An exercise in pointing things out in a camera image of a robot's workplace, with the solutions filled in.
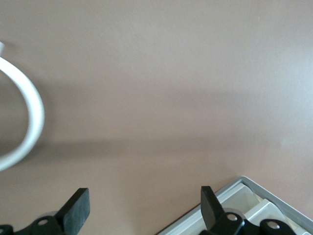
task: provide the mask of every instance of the table surface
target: table surface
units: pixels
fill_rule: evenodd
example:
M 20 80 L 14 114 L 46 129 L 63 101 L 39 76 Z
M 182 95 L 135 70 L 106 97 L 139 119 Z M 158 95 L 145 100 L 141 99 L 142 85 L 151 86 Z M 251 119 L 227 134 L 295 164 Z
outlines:
M 312 1 L 1 1 L 2 57 L 45 106 L 0 172 L 21 229 L 90 190 L 79 234 L 151 235 L 240 175 L 313 218 Z M 0 74 L 0 153 L 27 129 Z

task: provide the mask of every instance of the metal screw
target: metal screw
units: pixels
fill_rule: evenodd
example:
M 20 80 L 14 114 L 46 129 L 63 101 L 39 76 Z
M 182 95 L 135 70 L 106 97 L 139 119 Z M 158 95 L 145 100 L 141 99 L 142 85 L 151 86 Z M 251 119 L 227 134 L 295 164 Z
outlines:
M 43 220 L 41 220 L 41 221 L 38 222 L 38 225 L 44 225 L 44 224 L 46 224 L 47 222 L 48 222 L 47 219 L 43 219 Z
M 237 216 L 235 216 L 234 214 L 228 214 L 227 218 L 231 221 L 237 221 L 238 220 Z
M 279 229 L 280 228 L 279 225 L 274 221 L 269 221 L 269 222 L 267 222 L 267 224 L 272 229 Z

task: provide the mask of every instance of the brown surface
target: brown surface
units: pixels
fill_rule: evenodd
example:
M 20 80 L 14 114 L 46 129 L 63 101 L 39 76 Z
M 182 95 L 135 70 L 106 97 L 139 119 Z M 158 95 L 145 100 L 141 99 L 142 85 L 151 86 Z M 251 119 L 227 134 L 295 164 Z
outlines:
M 43 97 L 38 146 L 0 172 L 17 229 L 89 187 L 80 234 L 154 234 L 246 175 L 313 217 L 313 2 L 1 1 L 1 55 Z M 0 77 L 0 151 L 26 130 Z

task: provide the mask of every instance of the gray plastic tray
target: gray plastic tray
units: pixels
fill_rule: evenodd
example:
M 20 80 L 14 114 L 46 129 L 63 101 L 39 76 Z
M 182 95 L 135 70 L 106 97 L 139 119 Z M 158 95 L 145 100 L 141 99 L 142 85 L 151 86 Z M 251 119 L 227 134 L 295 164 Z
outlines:
M 311 219 L 246 176 L 241 176 L 235 179 L 233 182 L 222 187 L 215 193 L 216 197 L 221 200 L 223 196 L 225 196 L 235 187 L 238 187 L 239 184 L 247 186 L 258 197 L 267 199 L 269 202 L 273 203 L 282 212 L 282 214 L 292 220 L 291 222 L 294 222 L 300 226 L 298 229 L 299 231 L 304 229 L 307 232 L 313 234 L 313 221 Z M 200 205 L 198 205 L 182 218 L 158 233 L 158 235 L 198 235 L 203 229 L 205 229 L 205 225 L 201 215 Z

